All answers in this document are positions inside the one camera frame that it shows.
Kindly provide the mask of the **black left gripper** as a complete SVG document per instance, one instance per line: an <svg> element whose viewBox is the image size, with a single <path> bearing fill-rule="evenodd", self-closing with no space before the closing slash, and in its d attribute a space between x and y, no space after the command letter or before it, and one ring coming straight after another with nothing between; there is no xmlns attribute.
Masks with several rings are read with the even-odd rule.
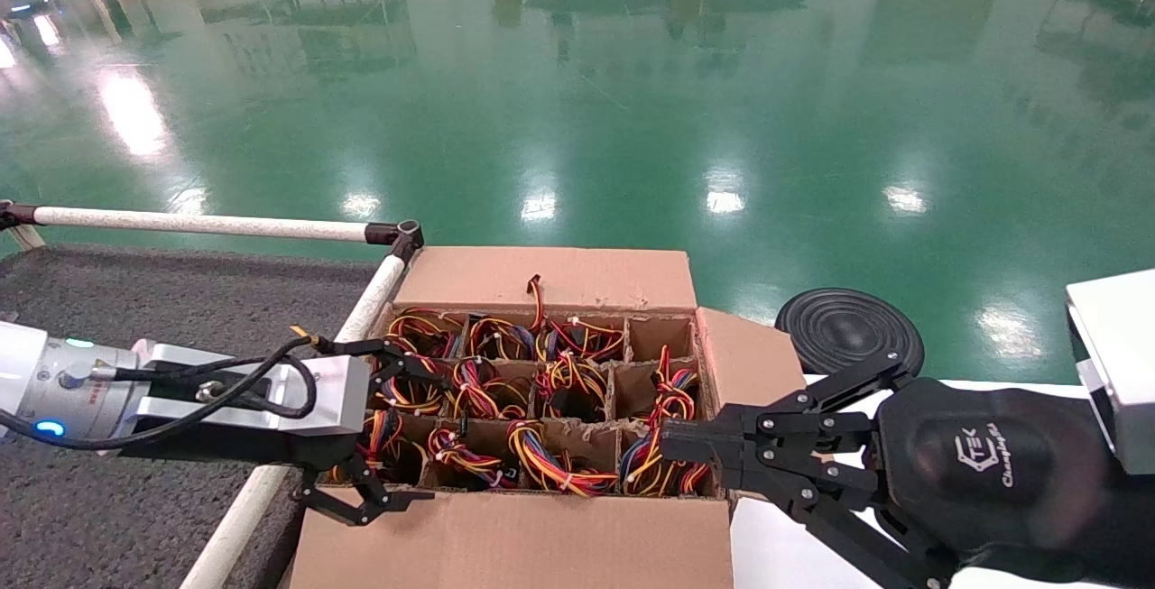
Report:
<svg viewBox="0 0 1155 589"><path fill-rule="evenodd" d="M368 392L380 392L392 380L412 380L441 389L449 388L432 360L400 346L396 340L336 342L312 337L312 349L322 356L370 356L378 364L371 372ZM359 527L380 519L386 512L405 512L415 502L430 502L433 492L392 491L383 485L357 454L357 434L342 437L297 437L280 430L191 430L155 443L127 446L121 457L191 462L236 461L248 465L301 467L300 504L327 519ZM359 504L343 502L318 487L321 474L338 467L349 475L360 498Z"/></svg>

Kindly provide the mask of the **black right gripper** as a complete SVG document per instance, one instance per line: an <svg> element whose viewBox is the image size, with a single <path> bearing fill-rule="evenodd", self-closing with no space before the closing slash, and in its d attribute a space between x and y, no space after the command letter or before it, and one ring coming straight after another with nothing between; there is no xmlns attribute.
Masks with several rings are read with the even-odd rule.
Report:
<svg viewBox="0 0 1155 589"><path fill-rule="evenodd" d="M911 364L895 352L870 355L767 407L729 403L707 422L669 419L661 453L714 465L723 487L775 504L877 586L948 588L951 556L901 547L859 519L875 474L811 454L866 446L871 418L845 407L895 392L877 409L877 519L887 534L962 560L1022 549L1094 562L1122 540L1122 470L1089 400L911 381Z"/></svg>

